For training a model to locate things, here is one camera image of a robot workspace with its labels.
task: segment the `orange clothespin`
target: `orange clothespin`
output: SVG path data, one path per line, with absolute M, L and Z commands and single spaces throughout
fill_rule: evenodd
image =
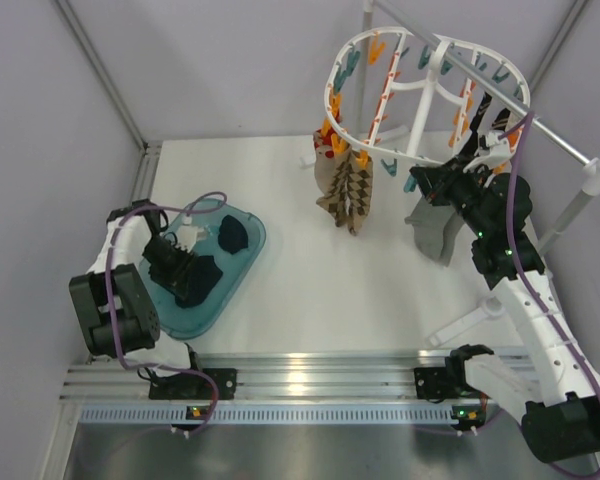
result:
M 473 89 L 475 88 L 475 86 L 476 86 L 476 83 L 471 82 L 469 91 L 465 92 L 465 95 L 469 95 L 469 99 L 467 100 L 467 108 L 465 110 L 465 113 L 462 115 L 463 122 L 462 122 L 462 132 L 460 134 L 461 136 L 464 135 L 465 132 L 467 131 L 467 129 L 469 128 L 469 119 L 467 118 L 466 112 L 471 110 L 471 107 L 473 106 Z M 456 111 L 456 115 L 453 117 L 453 124 L 457 126 L 459 120 L 460 120 L 460 109 L 458 109 Z M 455 143 L 456 143 L 456 133 L 453 132 L 451 134 L 451 138 L 449 139 L 449 146 L 453 147 L 455 145 Z
M 520 139 L 520 134 L 522 133 L 523 128 L 524 127 L 518 128 L 515 132 L 507 137 L 509 140 L 509 150 L 511 153 L 515 152 L 516 150 L 516 145 L 518 144 L 518 140 Z
M 322 122 L 322 128 L 320 129 L 320 135 L 322 135 L 322 138 L 327 136 L 329 130 L 331 130 L 331 123 L 329 123 L 329 119 L 327 117 L 324 117 L 324 122 Z
M 338 93 L 337 95 L 333 94 L 333 89 L 329 94 L 329 105 L 331 106 L 331 113 L 334 118 L 338 116 L 340 113 L 340 104 L 342 103 L 342 93 Z
M 331 146 L 333 148 L 333 153 L 340 154 L 343 153 L 349 147 L 349 144 L 344 138 L 340 138 L 337 134 L 332 133 Z
M 385 42 L 382 42 L 380 45 L 378 45 L 378 32 L 376 32 L 373 35 L 373 41 L 371 42 L 371 47 L 369 48 L 369 65 L 373 65 L 378 61 L 378 58 L 380 58 L 380 55 L 382 55 L 384 47 L 386 46 L 387 44 Z
M 360 156 L 357 158 L 358 165 L 362 168 L 367 168 L 367 164 L 369 163 L 369 154 L 366 150 L 360 150 Z
M 496 167 L 496 168 L 494 168 L 494 169 L 493 169 L 493 173 L 494 173 L 495 175 L 499 175 L 499 174 L 501 174 L 502 172 L 504 172 L 504 169 L 506 168 L 506 166 L 507 166 L 507 162 L 504 162 L 504 163 L 503 163 L 502 165 L 500 165 L 499 167 Z

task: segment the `teal tray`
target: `teal tray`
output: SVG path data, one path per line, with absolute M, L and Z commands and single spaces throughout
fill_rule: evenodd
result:
M 206 199 L 196 208 L 209 209 L 220 204 L 219 200 Z M 235 217 L 246 228 L 249 235 L 249 246 L 235 255 L 225 252 L 218 245 L 218 229 L 226 215 Z M 177 231 L 182 223 L 182 217 L 183 214 L 178 215 L 163 235 Z M 262 250 L 267 237 L 264 225 L 258 217 L 230 205 L 225 205 L 213 213 L 194 215 L 193 224 L 207 230 L 207 238 L 197 241 L 193 251 L 198 255 L 213 255 L 216 265 L 223 272 L 222 278 L 202 304 L 191 308 L 178 307 L 173 294 L 151 281 L 149 262 L 143 259 L 139 268 L 142 281 L 147 286 L 158 312 L 162 330 L 176 340 L 190 340 L 211 328 L 240 286 L 240 282 Z

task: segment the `white table surface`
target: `white table surface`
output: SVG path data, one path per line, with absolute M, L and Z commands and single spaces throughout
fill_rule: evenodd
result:
M 425 134 L 421 152 L 444 149 L 448 136 Z M 299 158 L 312 151 L 309 135 L 164 142 L 154 202 L 184 206 L 222 190 L 231 205 L 257 215 L 267 229 L 262 252 L 220 318 L 189 342 L 196 351 L 431 349 L 426 337 L 476 308 L 488 292 L 471 261 L 474 236 L 467 227 L 447 268 L 416 249 L 404 217 L 420 194 L 402 191 L 407 165 L 391 178 L 375 161 L 371 213 L 353 237 L 315 204 L 321 193 L 313 170 L 299 167 Z M 507 347 L 521 340 L 505 316 L 443 347 L 465 343 Z

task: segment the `clothespin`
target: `clothespin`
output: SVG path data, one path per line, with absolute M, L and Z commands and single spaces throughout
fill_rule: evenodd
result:
M 407 182 L 404 184 L 402 191 L 404 193 L 411 193 L 416 190 L 417 186 L 418 182 L 416 181 L 415 177 L 413 175 L 409 175 L 409 178 L 407 178 Z
M 400 37 L 398 37 L 398 41 L 396 42 L 396 46 L 393 49 L 394 52 L 398 49 L 398 45 L 400 45 Z M 409 53 L 409 48 L 411 48 L 411 47 L 407 47 L 407 48 L 404 49 L 404 51 L 400 54 L 400 59 L 402 59 L 402 57 L 404 57 L 407 53 Z
M 351 50 L 349 55 L 347 55 L 347 68 L 344 71 L 347 77 L 353 75 L 353 71 L 356 69 L 358 60 L 360 60 L 360 50 Z
M 442 68 L 440 69 L 440 73 L 441 73 L 442 75 L 446 75 L 447 73 L 449 73 L 449 70 L 451 70 L 452 68 L 453 68 L 453 65 L 451 65 L 451 63 L 450 63 L 448 60 L 445 60 L 445 61 L 442 63 Z
M 520 93 L 521 92 L 522 92 L 522 82 L 518 82 L 518 85 L 516 86 L 516 89 L 513 92 L 514 98 L 517 98 L 518 100 L 521 100 L 521 98 L 520 98 Z
M 498 67 L 498 69 L 495 71 L 495 73 L 491 77 L 491 80 L 493 80 L 496 83 L 502 83 L 507 78 L 509 78 L 509 75 L 510 75 L 509 72 L 505 73 L 504 75 L 499 75 L 500 74 L 500 70 L 502 70 L 503 68 L 504 68 L 504 62 L 502 62 L 500 64 L 500 66 Z
M 429 63 L 429 59 L 431 58 L 431 54 L 427 53 L 429 51 L 429 47 L 427 45 L 424 46 L 422 52 L 420 53 L 420 61 L 418 62 L 418 70 L 422 70 Z
M 478 67 L 478 64 L 480 63 L 480 57 L 482 57 L 482 52 L 478 52 L 478 55 L 476 55 L 476 64 L 475 66 Z M 478 70 L 480 70 L 481 72 L 484 72 L 487 68 L 487 62 L 482 62 L 482 65 L 480 65 L 478 67 Z
M 320 135 L 322 135 L 323 139 L 327 136 L 327 133 L 329 133 L 330 129 L 331 123 L 329 123 L 329 119 L 327 117 L 324 117 L 324 122 L 322 122 L 322 128 L 320 129 Z
M 340 154 L 344 152 L 349 147 L 349 144 L 344 138 L 340 138 L 337 134 L 331 134 L 331 148 L 333 148 L 333 153 Z
M 380 58 L 380 55 L 382 55 L 384 47 L 386 46 L 387 44 L 385 42 L 378 45 L 378 32 L 376 32 L 373 36 L 371 47 L 369 48 L 369 65 L 373 65 L 378 61 L 378 58 Z
M 467 129 L 469 128 L 469 119 L 467 118 L 466 112 L 471 110 L 471 107 L 473 106 L 473 89 L 475 88 L 475 86 L 476 86 L 476 82 L 471 82 L 471 85 L 469 86 L 469 91 L 468 92 L 463 91 L 463 96 L 469 95 L 469 98 L 467 99 L 467 108 L 465 109 L 465 113 L 462 115 L 463 122 L 462 122 L 462 131 L 461 131 L 460 135 L 464 135 L 465 132 L 467 131 Z M 460 109 L 456 110 L 456 114 L 453 117 L 453 124 L 457 126 L 459 120 L 460 120 Z M 449 139 L 449 146 L 453 147 L 456 143 L 456 140 L 457 140 L 456 133 L 452 132 L 451 138 Z
M 367 168 L 367 164 L 369 163 L 369 154 L 366 150 L 360 150 L 360 156 L 357 158 L 358 165 L 362 168 Z
M 333 79 L 333 90 L 336 93 L 340 93 L 342 87 L 344 86 L 344 81 L 347 79 L 347 72 L 342 71 L 342 67 L 338 67 L 338 71 L 336 72 L 336 76 Z
M 380 159 L 380 163 L 382 163 L 382 166 L 384 167 L 384 169 L 392 177 L 395 177 L 398 174 L 398 159 L 397 158 L 393 159 L 393 163 L 391 165 L 387 164 L 384 161 L 384 158 Z
M 340 104 L 342 103 L 342 93 L 337 95 L 333 94 L 334 89 L 331 89 L 329 94 L 329 107 L 331 108 L 331 114 L 333 118 L 336 118 L 340 114 Z

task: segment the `hanging garment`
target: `hanging garment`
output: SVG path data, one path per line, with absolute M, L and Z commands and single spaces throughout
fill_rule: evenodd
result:
M 332 158 L 326 153 L 324 157 L 332 162 L 332 173 L 324 196 L 316 204 L 334 218 L 336 227 L 347 224 L 349 233 L 357 235 L 371 208 L 373 161 L 368 158 L 366 165 L 362 166 L 359 155 L 352 152 L 350 147 Z M 321 177 L 319 183 L 325 183 L 324 178 Z
M 347 225 L 351 235 L 357 235 L 371 209 L 371 193 L 373 191 L 373 160 L 368 157 L 362 166 L 355 153 L 349 155 L 349 174 L 347 176 L 347 197 L 349 199 L 349 216 Z

